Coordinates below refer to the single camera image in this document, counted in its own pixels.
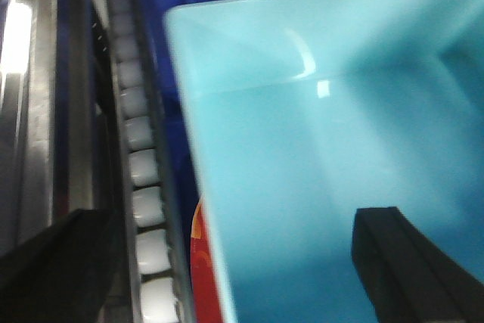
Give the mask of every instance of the silver metal surface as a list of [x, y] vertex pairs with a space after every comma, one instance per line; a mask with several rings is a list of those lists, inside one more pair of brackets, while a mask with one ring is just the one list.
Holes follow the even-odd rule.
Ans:
[[88, 0], [70, 0], [69, 11], [69, 209], [95, 206], [95, 87], [89, 63]]
[[[54, 52], [52, 0], [8, 0], [32, 11], [29, 59], [25, 70], [2, 70], [0, 95], [0, 256], [46, 227], [51, 216], [51, 66], [41, 53]], [[23, 205], [21, 201], [29, 200]]]
[[57, 0], [33, 0], [19, 243], [52, 223], [56, 38]]

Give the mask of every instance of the metal frame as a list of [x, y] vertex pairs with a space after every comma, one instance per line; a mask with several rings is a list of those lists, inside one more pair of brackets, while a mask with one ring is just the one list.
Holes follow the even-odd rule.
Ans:
[[29, 66], [2, 74], [0, 256], [51, 223], [56, 0], [32, 9]]

